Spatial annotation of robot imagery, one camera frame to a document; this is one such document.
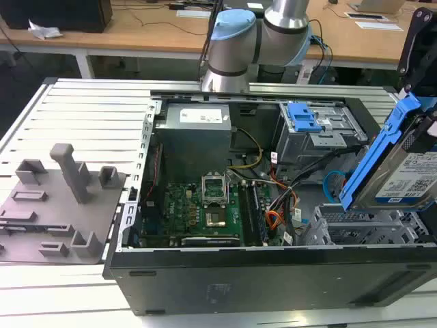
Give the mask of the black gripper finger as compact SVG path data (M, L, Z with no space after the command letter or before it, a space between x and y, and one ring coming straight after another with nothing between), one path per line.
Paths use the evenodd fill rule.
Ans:
M410 22L410 26L408 29L408 33L406 36L406 40L404 42L404 47L401 52L400 61L398 63L397 72L401 81L401 85L404 88L406 92L412 92L412 86L411 86L411 52L413 48L414 43L414 37L415 37L415 31L417 28L415 27L417 24L417 20L421 18L424 12L435 12L435 9L427 8L427 7L420 7L418 8L413 16L412 20Z

